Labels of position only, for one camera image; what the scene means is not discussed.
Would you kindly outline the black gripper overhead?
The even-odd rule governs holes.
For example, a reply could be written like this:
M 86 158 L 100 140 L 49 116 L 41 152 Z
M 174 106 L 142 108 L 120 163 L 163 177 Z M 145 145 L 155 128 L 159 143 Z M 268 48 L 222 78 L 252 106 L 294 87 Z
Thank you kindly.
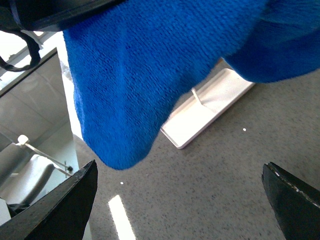
M 121 3 L 121 0 L 2 0 L 0 29 L 59 32 Z

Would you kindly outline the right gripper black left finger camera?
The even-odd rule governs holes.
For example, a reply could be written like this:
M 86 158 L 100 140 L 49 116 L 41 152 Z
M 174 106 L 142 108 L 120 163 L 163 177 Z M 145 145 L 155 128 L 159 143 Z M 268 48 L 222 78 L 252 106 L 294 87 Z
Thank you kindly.
M 81 240 L 98 188 L 92 160 L 36 203 L 1 225 L 2 240 Z

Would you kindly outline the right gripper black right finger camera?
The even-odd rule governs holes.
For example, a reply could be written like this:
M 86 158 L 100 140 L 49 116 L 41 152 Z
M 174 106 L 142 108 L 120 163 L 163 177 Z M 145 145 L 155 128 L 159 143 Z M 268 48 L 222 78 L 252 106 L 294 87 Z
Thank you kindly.
M 320 238 L 320 191 L 277 164 L 263 165 L 262 184 L 287 240 Z

